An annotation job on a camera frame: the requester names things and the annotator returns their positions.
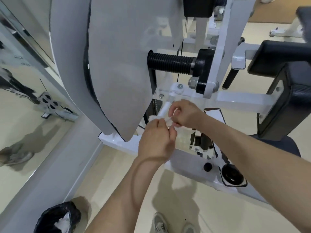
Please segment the curved gray shroud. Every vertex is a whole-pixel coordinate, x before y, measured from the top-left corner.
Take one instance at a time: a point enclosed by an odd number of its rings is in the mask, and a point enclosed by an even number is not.
[[[173,38],[159,35],[160,19]],[[152,100],[147,54],[177,50],[183,39],[182,19],[181,0],[91,0],[92,85],[103,113],[125,141]]]

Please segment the gym machine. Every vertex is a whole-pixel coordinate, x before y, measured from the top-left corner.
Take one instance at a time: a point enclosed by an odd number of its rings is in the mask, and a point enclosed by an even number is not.
[[[54,60],[73,102],[113,148],[137,155],[149,117],[165,116],[173,101],[184,98],[221,122],[221,108],[256,112],[258,132],[252,136],[300,156],[287,135],[311,112],[311,47],[247,43],[241,35],[254,3],[52,0]],[[193,24],[196,31],[190,33]],[[266,94],[226,91],[239,70],[246,70],[246,60],[252,60],[248,73],[274,78]],[[173,81],[173,73],[192,77],[182,84]],[[189,149],[198,155],[175,149],[165,168],[266,202],[206,135],[193,131]]]

